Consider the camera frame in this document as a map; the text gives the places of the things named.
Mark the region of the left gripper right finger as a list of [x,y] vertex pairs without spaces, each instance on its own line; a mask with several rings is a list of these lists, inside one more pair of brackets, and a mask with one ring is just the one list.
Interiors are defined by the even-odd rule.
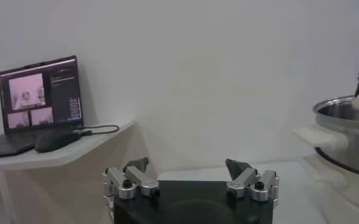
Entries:
[[225,164],[231,176],[226,183],[229,196],[248,196],[254,201],[279,201],[279,176],[275,171],[259,173],[250,164],[233,159],[226,159]]

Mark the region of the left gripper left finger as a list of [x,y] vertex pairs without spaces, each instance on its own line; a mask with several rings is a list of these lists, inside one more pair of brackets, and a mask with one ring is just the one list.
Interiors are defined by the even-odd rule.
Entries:
[[160,184],[145,174],[149,164],[147,157],[129,161],[122,169],[109,167],[102,173],[104,186],[103,196],[108,200],[118,197],[120,200],[131,200],[137,190],[144,197],[155,200],[160,196]]

